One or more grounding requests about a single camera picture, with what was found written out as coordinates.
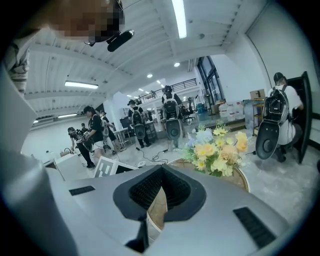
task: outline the ceiling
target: ceiling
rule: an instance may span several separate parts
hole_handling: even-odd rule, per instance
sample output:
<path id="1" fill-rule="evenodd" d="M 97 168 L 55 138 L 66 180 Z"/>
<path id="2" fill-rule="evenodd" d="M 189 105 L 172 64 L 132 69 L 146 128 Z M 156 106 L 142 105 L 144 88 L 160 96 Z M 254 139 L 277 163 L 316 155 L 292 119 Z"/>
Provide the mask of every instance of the ceiling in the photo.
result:
<path id="1" fill-rule="evenodd" d="M 30 47 L 25 99 L 39 117 L 97 107 L 118 91 L 134 92 L 150 84 L 148 73 L 165 78 L 164 71 L 175 72 L 175 62 L 223 54 L 261 11 L 253 8 L 260 0 L 183 0 L 187 37 L 179 39 L 172 0 L 122 2 L 125 30 L 133 29 L 135 35 L 115 52 L 108 52 L 105 42 L 90 47 L 57 38 L 49 29 L 37 34 Z M 66 80 L 99 87 L 71 90 Z"/>

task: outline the flower bouquet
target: flower bouquet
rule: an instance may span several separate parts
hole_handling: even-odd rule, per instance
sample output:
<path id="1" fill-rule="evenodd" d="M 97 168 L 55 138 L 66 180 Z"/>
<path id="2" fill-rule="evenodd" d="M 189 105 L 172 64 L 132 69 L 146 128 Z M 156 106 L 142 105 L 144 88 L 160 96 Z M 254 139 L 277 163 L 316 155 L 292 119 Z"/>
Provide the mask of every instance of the flower bouquet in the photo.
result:
<path id="1" fill-rule="evenodd" d="M 244 132 L 238 131 L 228 137 L 228 128 L 220 121 L 216 128 L 205 129 L 199 126 L 198 131 L 188 134 L 189 141 L 183 150 L 183 159 L 193 163 L 196 171 L 212 176 L 232 176 L 234 168 L 243 165 L 244 153 L 248 150 L 248 139 Z"/>

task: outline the white floor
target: white floor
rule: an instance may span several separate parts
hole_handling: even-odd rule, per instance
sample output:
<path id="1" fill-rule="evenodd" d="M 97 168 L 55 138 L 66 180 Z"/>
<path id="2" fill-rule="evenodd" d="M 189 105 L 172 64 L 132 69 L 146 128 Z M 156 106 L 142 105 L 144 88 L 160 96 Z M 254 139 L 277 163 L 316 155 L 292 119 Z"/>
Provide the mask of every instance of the white floor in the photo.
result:
<path id="1" fill-rule="evenodd" d="M 248 137 L 251 136 L 250 131 L 243 131 Z M 182 139 L 179 147 L 183 147 L 187 140 L 187 138 Z M 255 137 L 250 138 L 248 152 L 255 150 L 255 140 Z M 136 150 L 136 147 L 140 148 L 138 143 L 129 145 L 127 150 L 117 155 L 107 152 L 106 157 L 131 166 L 137 166 L 142 161 L 150 166 L 171 162 L 182 156 L 180 151 L 162 152 L 168 149 L 166 139 L 157 140 L 150 147 L 144 147 L 140 151 Z M 161 162 L 152 161 L 156 155 Z M 287 154 L 287 160 L 284 163 L 279 163 L 273 157 L 262 161 L 256 155 L 248 155 L 246 166 L 242 168 L 249 183 L 250 192 L 275 209 L 289 224 L 294 224 L 303 217 L 312 207 L 315 194 L 319 191 L 317 185 L 320 174 L 316 164 L 320 159 L 320 152 L 313 147 L 308 147 L 302 164 L 297 163 L 296 155 L 297 152 L 294 149 Z M 92 157 L 92 161 L 96 163 L 98 160 Z M 93 177 L 94 170 L 83 167 L 83 170 L 79 170 L 78 173 L 79 175 L 74 177 L 75 180 Z"/>

